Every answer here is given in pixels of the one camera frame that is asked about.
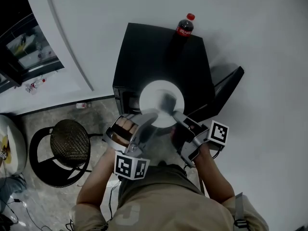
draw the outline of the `person's leg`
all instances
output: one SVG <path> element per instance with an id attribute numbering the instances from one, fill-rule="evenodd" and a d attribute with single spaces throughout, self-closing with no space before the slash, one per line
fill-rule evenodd
<path id="1" fill-rule="evenodd" d="M 0 204 L 2 213 L 5 209 L 5 203 L 8 202 L 12 193 L 21 193 L 26 189 L 26 181 L 20 176 L 0 178 Z"/>

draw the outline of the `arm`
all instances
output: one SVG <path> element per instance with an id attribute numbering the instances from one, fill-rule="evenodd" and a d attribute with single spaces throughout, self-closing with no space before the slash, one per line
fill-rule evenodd
<path id="1" fill-rule="evenodd" d="M 82 186 L 76 204 L 89 204 L 100 209 L 107 182 L 114 170 L 115 151 L 108 148 Z"/>
<path id="2" fill-rule="evenodd" d="M 211 199 L 223 203 L 235 196 L 232 186 L 220 173 L 206 144 L 201 145 L 194 163 Z"/>

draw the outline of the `marble floor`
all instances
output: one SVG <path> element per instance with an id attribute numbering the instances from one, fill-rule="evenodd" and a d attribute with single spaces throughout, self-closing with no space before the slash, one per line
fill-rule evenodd
<path id="1" fill-rule="evenodd" d="M 23 132 L 29 148 L 32 136 L 41 128 L 54 126 L 57 122 L 63 119 L 72 119 L 79 122 L 88 132 L 104 133 L 106 129 L 118 117 L 118 110 L 114 99 L 105 99 L 88 103 L 86 109 L 76 109 L 75 105 L 41 111 L 29 115 L 23 115 L 15 120 L 17 126 Z M 91 157 L 88 169 L 92 170 L 104 154 L 107 144 L 100 137 L 92 137 L 91 140 Z M 49 136 L 43 139 L 38 147 L 38 158 L 48 158 L 51 155 L 49 146 Z M 184 167 L 181 158 L 175 153 L 169 139 L 169 135 L 156 137 L 153 139 L 147 158 L 151 159 L 151 164 L 156 165 L 159 161 L 165 160 L 167 164 L 175 163 Z M 188 178 L 199 186 L 198 177 L 195 169 L 187 169 Z M 52 231 L 67 230 L 65 224 L 70 222 L 69 211 L 74 206 L 77 195 L 88 177 L 89 173 L 85 173 L 81 179 L 75 184 L 65 188 L 54 188 L 43 183 L 33 172 L 29 160 L 23 171 L 27 183 L 27 190 L 19 194 L 13 194 L 13 198 L 20 199 L 26 203 L 29 214 L 34 222 L 41 228 L 48 226 Z M 101 205 L 102 213 L 106 220 L 110 218 L 108 207 L 110 190 L 118 182 L 116 175 L 112 175 L 103 198 Z M 118 187 L 112 192 L 111 207 L 113 212 L 117 207 Z M 19 223 L 13 225 L 11 230 L 38 230 L 34 223 L 30 220 L 26 209 L 20 203 L 10 204 L 11 209 L 18 216 Z M 3 212 L 8 218 L 13 221 L 15 215 L 6 207 Z"/>

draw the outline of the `beige shirt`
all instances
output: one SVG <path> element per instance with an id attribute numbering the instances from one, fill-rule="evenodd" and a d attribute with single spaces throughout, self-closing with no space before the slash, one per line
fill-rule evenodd
<path id="1" fill-rule="evenodd" d="M 244 216 L 251 231 L 265 231 L 268 226 L 243 196 Z M 109 231 L 232 231 L 235 197 L 223 204 L 172 184 L 142 188 L 120 207 L 109 221 Z M 106 221 L 100 210 L 90 205 L 73 207 L 71 218 L 75 231 L 101 230 Z"/>

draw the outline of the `plastic bottle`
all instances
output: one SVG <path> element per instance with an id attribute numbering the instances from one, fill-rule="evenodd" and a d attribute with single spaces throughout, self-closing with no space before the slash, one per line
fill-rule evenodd
<path id="1" fill-rule="evenodd" d="M 193 30 L 193 23 L 195 16 L 192 13 L 187 14 L 187 18 L 179 22 L 175 33 L 166 50 L 167 62 L 172 62 L 180 56 L 189 36 Z"/>
<path id="2" fill-rule="evenodd" d="M 30 84 L 26 84 L 26 91 L 31 93 L 32 95 L 37 93 L 37 90 Z"/>
<path id="3" fill-rule="evenodd" d="M 179 22 L 176 32 L 182 37 L 189 37 L 193 30 L 193 20 L 195 16 L 192 13 L 187 14 L 186 19 Z"/>
<path id="4" fill-rule="evenodd" d="M 87 103 L 76 103 L 76 108 L 77 109 L 86 109 Z"/>
<path id="5" fill-rule="evenodd" d="M 34 88 L 38 88 L 39 86 L 43 85 L 45 83 L 46 79 L 43 78 L 43 79 L 40 79 L 40 80 L 37 80 L 37 81 L 34 81 L 31 86 L 34 87 Z"/>

